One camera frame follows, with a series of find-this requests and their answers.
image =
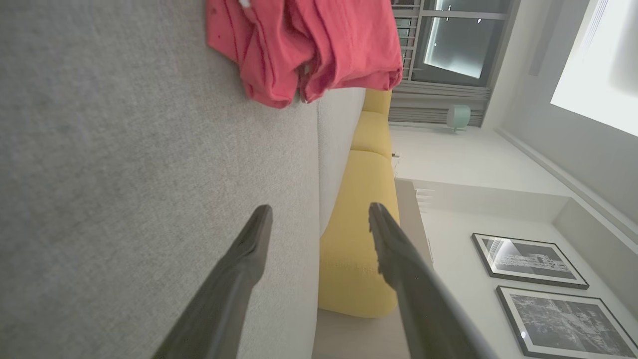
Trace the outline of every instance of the red fabric fold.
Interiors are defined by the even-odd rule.
[[[207,0],[207,42],[237,63],[264,105],[307,102],[332,88],[389,90],[403,62],[388,0]]]

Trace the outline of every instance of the black and white photograph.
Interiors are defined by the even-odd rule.
[[[490,276],[587,289],[589,284],[554,243],[472,234]]]
[[[496,288],[526,356],[638,358],[635,342],[600,298]]]

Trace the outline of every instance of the black picture frame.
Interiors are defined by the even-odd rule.
[[[555,243],[481,233],[471,239],[490,277],[576,289],[590,286]]]
[[[638,345],[601,298],[507,286],[496,293],[525,356],[638,358]]]

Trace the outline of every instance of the yellow sofa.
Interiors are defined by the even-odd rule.
[[[368,89],[341,188],[320,239],[319,308],[357,317],[384,316],[394,290],[378,272],[368,208],[382,203],[399,222],[388,111],[392,91]]]

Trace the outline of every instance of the gray fabric surface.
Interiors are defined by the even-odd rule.
[[[319,223],[328,226],[359,122],[366,89],[334,89],[319,100]]]
[[[149,358],[259,204],[239,358],[309,358],[317,106],[246,98],[201,0],[0,3],[0,358]]]

